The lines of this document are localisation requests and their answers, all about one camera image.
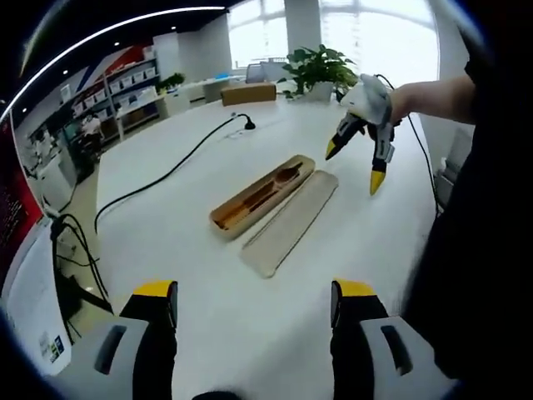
wire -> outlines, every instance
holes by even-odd
[[[383,79],[391,87],[392,90],[395,90],[394,86],[392,86],[392,83],[386,77],[381,75],[380,73],[378,73],[376,75],[376,78]],[[415,129],[415,124],[413,123],[413,121],[411,119],[411,115],[407,114],[407,118],[409,119],[409,123],[411,124],[411,128],[413,129],[413,132],[415,133],[416,140],[417,140],[418,144],[420,145],[420,148],[422,149],[422,152],[424,153],[424,158],[426,159],[427,172],[430,175],[431,191],[433,192],[433,199],[435,200],[435,219],[437,219],[439,214],[440,214],[439,213],[439,201],[438,201],[438,196],[436,194],[435,181],[433,180],[433,174],[431,173],[430,158],[428,157],[427,152],[424,149],[424,146],[422,145],[422,141],[420,140],[420,138],[418,136],[418,132]]]
[[[67,321],[68,325],[70,325],[70,328],[72,328],[72,330],[80,337],[80,339],[82,338],[82,335],[80,334],[80,332],[76,329],[76,327],[74,326],[74,324],[72,324],[71,320],[69,319]]]
[[[254,123],[252,122],[252,120],[250,119],[250,117],[248,117],[246,114],[237,114],[233,117],[231,117],[230,119],[228,119],[227,121],[225,121],[224,123],[221,123],[218,127],[216,127],[215,129],[213,129],[212,131],[210,131],[178,164],[176,164],[176,166],[174,166],[169,172],[167,172],[165,175],[163,175],[162,177],[156,179],[155,181],[151,182],[151,183],[148,183],[148,185],[145,185],[143,187],[140,187],[136,190],[134,190],[133,192],[130,192],[128,194],[125,194],[119,198],[116,198],[115,200],[109,202],[108,204],[106,204],[103,208],[100,209],[100,211],[98,211],[97,213],[97,216],[94,218],[94,232],[98,233],[98,218],[102,215],[102,213],[104,211],[106,211],[108,208],[110,208],[113,204],[117,204],[118,202],[121,202],[122,200],[126,200],[127,198],[130,198],[131,196],[135,196],[136,194],[140,193],[140,192],[144,192],[145,190],[157,185],[158,183],[164,181],[165,179],[167,179],[168,177],[170,177],[181,165],[183,165],[183,163],[188,160],[192,154],[194,154],[194,152],[208,139],[211,137],[211,135],[213,133],[215,133],[216,131],[218,131],[219,129],[225,127],[228,123],[230,123],[231,121],[239,118],[239,117],[246,117],[247,118],[247,124],[245,125],[245,129],[254,129],[256,126],[254,125]]]
[[[69,263],[76,264],[76,265],[78,265],[79,267],[91,267],[91,263],[82,264],[82,263],[80,263],[80,262],[78,262],[78,261],[72,260],[71,258],[64,257],[64,256],[62,256],[62,255],[60,255],[60,254],[58,254],[57,257],[58,257],[58,258],[61,258],[61,259],[64,260],[64,261],[67,261],[67,262],[69,262]],[[95,262],[98,262],[98,261],[100,261],[100,258],[95,258],[94,261],[95,261]]]
[[[74,221],[74,223],[76,223],[77,228],[79,229],[82,237],[80,237],[75,227],[73,227],[67,222],[63,222],[65,227],[70,228],[72,230],[77,240],[80,242],[83,249],[85,250],[85,253],[87,254],[87,258],[89,260],[89,267],[91,268],[91,272],[92,272],[92,275],[94,276],[94,281],[97,284],[98,290],[100,294],[102,295],[102,299],[109,305],[109,307],[111,307],[111,304],[109,304],[109,302],[107,301],[107,296],[108,296],[107,290],[103,284],[102,277],[100,276],[100,272],[98,271],[97,262],[92,256],[91,250],[89,249],[89,245],[87,243],[87,237],[85,236],[85,232],[83,231],[82,224],[72,214],[63,214],[62,218],[63,218],[63,221],[66,220],[67,218],[71,218]]]
[[[92,257],[92,254],[91,254],[87,244],[82,242],[82,239],[80,238],[80,235],[78,234],[78,232],[77,232],[75,227],[73,227],[70,223],[65,223],[65,226],[67,228],[69,228],[72,231],[72,233],[74,233],[74,236],[76,236],[77,240],[82,244],[83,249],[87,253],[87,257],[89,258],[89,264],[90,264],[89,266],[91,268],[92,275],[94,276],[94,281],[97,284],[98,291],[102,295],[102,298],[104,300],[106,300],[107,290],[106,290],[106,288],[103,285],[102,278],[100,277],[100,272],[97,269],[96,262],[94,261],[94,258]]]

floor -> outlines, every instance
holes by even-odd
[[[205,101],[197,101],[191,104],[191,108],[200,107],[205,104]],[[139,127],[132,132],[126,134],[126,139],[131,138],[134,135],[144,131],[156,123],[159,123],[160,119],[155,119],[147,124]],[[104,148],[104,152],[110,148],[115,147],[120,142],[116,141]],[[96,166],[94,173],[88,177],[85,181],[77,185],[72,201],[70,204],[62,210],[63,213],[71,213],[74,215],[82,225],[83,231],[87,237],[87,243],[91,250],[92,256],[98,258],[98,240],[94,228],[92,226],[93,220],[96,216],[96,201],[97,201],[97,186],[98,186],[98,166]],[[67,237],[66,240],[70,243],[76,242],[74,236]],[[74,254],[67,254],[70,259],[81,264],[87,264],[87,255],[80,246],[76,247]],[[59,265],[65,276],[74,276],[78,284],[97,296],[100,296],[96,283],[89,267],[80,267],[79,265],[64,260],[59,260]],[[93,306],[88,302],[82,302],[82,308],[74,315],[71,320],[71,336],[76,341],[79,336],[83,336],[84,333],[90,332],[96,325],[107,319],[112,318],[112,315],[101,310],[98,307]]]

desk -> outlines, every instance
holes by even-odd
[[[37,169],[38,201],[46,198],[50,207],[61,211],[71,201],[76,187],[76,169],[66,149],[55,150],[46,165]]]
[[[211,77],[209,79],[204,79],[200,82],[191,82],[186,83],[185,85],[181,85],[179,87],[179,91],[190,92],[195,88],[202,88],[203,97],[206,99],[206,103],[213,103],[216,100],[220,100],[222,98],[221,90],[226,86],[229,86],[231,81],[244,81],[245,78],[245,76],[240,75],[220,78]]]
[[[179,282],[173,398],[214,388],[239,388],[259,400],[331,398],[331,280],[366,282],[389,312],[398,309],[434,216],[423,153],[404,120],[387,178],[370,197],[368,137],[356,135],[324,161],[346,112],[338,104],[214,102],[106,152],[97,209],[166,173],[232,112],[248,113],[257,129],[242,131],[244,119],[228,124],[166,181],[102,215],[102,279],[115,313],[145,281]],[[413,122],[426,143],[416,115]],[[233,242],[219,239],[207,216],[298,153],[335,174],[339,188],[276,275],[261,279],[238,254],[268,216]]]
[[[122,118],[125,115],[128,115],[129,113],[133,113],[134,111],[143,108],[151,103],[157,104],[157,110],[161,114],[162,113],[162,100],[165,98],[164,95],[156,96],[156,97],[150,97],[150,98],[141,98],[136,100],[134,103],[130,104],[128,108],[125,109],[119,109],[117,112],[117,128],[118,128],[118,135],[120,136],[120,141],[122,142],[124,140],[124,126],[122,125]]]

poster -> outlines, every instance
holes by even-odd
[[[18,247],[41,217],[41,208],[18,162],[12,126],[6,118],[0,125],[0,288]]]

ceiling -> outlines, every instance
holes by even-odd
[[[0,99],[9,102],[27,80],[61,51],[103,28],[129,18],[183,7],[230,7],[241,0],[41,0],[12,2],[4,10],[0,33],[4,57],[0,65]],[[38,79],[19,104],[29,108],[38,103],[69,75],[133,44],[149,43],[155,35],[190,32],[202,28],[224,11],[179,12],[148,18],[106,32],[69,53]],[[38,40],[22,69],[24,49],[42,20]]]

